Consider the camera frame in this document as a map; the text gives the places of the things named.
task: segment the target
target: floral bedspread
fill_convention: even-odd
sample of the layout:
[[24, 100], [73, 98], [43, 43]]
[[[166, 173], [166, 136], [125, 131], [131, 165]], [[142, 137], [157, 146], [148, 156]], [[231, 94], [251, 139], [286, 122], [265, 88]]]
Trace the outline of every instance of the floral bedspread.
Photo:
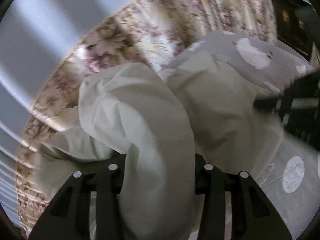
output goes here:
[[30, 232], [50, 199], [29, 176], [41, 142], [72, 125], [83, 77], [126, 62], [155, 71], [212, 30], [227, 30], [276, 43], [271, 0], [135, 0], [105, 18], [60, 61], [30, 108], [18, 148], [18, 214]]

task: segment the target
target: crumpled cloth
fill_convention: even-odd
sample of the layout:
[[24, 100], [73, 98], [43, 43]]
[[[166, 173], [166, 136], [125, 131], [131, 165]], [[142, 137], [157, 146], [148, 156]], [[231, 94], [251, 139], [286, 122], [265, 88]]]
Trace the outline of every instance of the crumpled cloth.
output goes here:
[[[127, 63], [85, 78], [80, 87], [84, 137], [127, 154], [119, 196], [126, 239], [184, 240], [198, 229], [202, 198], [194, 194], [195, 153], [225, 172], [246, 170], [256, 179], [283, 138], [278, 117], [252, 107], [267, 92], [228, 64], [200, 52], [166, 71], [161, 79], [146, 65]], [[59, 147], [58, 137], [72, 139]], [[79, 147], [70, 145], [75, 138], [71, 129], [47, 143], [76, 158], [72, 149]], [[86, 162], [90, 155], [94, 161], [110, 157], [103, 156], [103, 147], [99, 154], [92, 149]]]

